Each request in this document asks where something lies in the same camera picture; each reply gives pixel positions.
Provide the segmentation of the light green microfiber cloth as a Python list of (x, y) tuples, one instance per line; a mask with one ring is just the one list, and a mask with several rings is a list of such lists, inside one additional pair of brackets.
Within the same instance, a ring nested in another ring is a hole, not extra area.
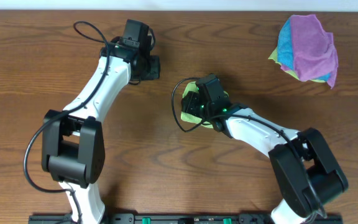
[[(185, 96), (186, 93), (188, 93), (189, 91), (195, 91), (195, 92), (198, 92), (198, 88), (196, 86), (196, 82), (193, 81), (193, 82), (189, 82), (187, 84), (187, 86), (185, 87), (185, 91), (183, 92), (182, 94), (182, 99), (183, 97)], [(220, 114), (217, 114), (217, 115), (221, 115), (221, 114), (226, 114), (228, 109), (225, 111), (225, 112), (222, 112)], [(187, 113), (184, 113), (181, 111), (181, 115), (180, 115), (180, 118), (182, 121), (185, 121), (185, 122), (189, 122), (189, 123), (194, 123), (194, 124), (198, 124), (200, 123), (203, 119), (201, 118), (197, 118), (196, 116), (193, 116), (193, 115), (190, 115), (190, 114), (187, 114)], [(207, 120), (205, 119), (203, 124), (202, 124), (203, 127), (206, 127), (206, 128), (213, 128), (213, 125)]]

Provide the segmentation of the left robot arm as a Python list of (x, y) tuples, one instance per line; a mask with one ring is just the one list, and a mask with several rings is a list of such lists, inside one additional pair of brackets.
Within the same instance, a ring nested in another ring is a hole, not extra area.
[(118, 93), (136, 80), (160, 75), (153, 47), (116, 44), (101, 49), (98, 66), (81, 93), (62, 111), (44, 117), (42, 169), (66, 189), (77, 223), (101, 223), (105, 205), (97, 180), (105, 160), (102, 123)]

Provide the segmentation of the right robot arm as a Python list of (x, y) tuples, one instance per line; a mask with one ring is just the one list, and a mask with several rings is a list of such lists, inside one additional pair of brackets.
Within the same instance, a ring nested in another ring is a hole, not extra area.
[(315, 128), (288, 129), (268, 121), (249, 107), (231, 103), (222, 93), (209, 100), (188, 91), (182, 112), (207, 126), (243, 141), (270, 159), (282, 201), (271, 212), (274, 223), (314, 223), (327, 219), (324, 206), (349, 187), (341, 166)]

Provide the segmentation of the green cloth under pile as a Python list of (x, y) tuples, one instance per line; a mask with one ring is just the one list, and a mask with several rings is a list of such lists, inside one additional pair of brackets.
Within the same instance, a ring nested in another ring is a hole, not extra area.
[[(277, 48), (270, 54), (269, 60), (273, 60), (276, 64), (280, 65), (280, 68), (287, 74), (291, 75), (293, 78), (297, 79), (298, 81), (300, 81), (300, 79), (298, 78), (298, 75), (296, 74), (295, 71), (290, 70), (289, 68), (287, 68), (285, 65), (281, 64), (278, 61), (278, 53), (277, 53)], [(312, 79), (312, 80), (308, 80), (308, 81), (312, 81), (312, 82), (316, 82), (316, 83), (324, 83), (326, 82), (326, 80), (321, 80), (321, 79)]]

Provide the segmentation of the blue microfiber cloth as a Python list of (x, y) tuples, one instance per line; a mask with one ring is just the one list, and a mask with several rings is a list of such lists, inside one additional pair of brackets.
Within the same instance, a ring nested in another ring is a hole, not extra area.
[(288, 19), (278, 35), (278, 61), (290, 70), (293, 70), (293, 46), (291, 37), (291, 19)]

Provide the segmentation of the purple microfiber cloth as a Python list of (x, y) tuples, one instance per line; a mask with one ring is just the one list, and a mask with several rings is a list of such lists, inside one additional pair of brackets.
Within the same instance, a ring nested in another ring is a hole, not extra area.
[(316, 15), (292, 15), (291, 37), (293, 70), (301, 82), (312, 79), (326, 80), (335, 86), (339, 60), (334, 36), (326, 32)]

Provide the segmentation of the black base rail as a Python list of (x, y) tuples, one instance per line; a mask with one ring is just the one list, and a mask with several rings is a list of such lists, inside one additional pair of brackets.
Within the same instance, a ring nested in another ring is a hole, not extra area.
[[(68, 215), (31, 215), (29, 224), (72, 223)], [(104, 217), (101, 223), (110, 224), (273, 224), (266, 213), (243, 213), (240, 215), (134, 215), (117, 213)], [(316, 218), (316, 224), (343, 224), (342, 216), (329, 215), (327, 218)]]

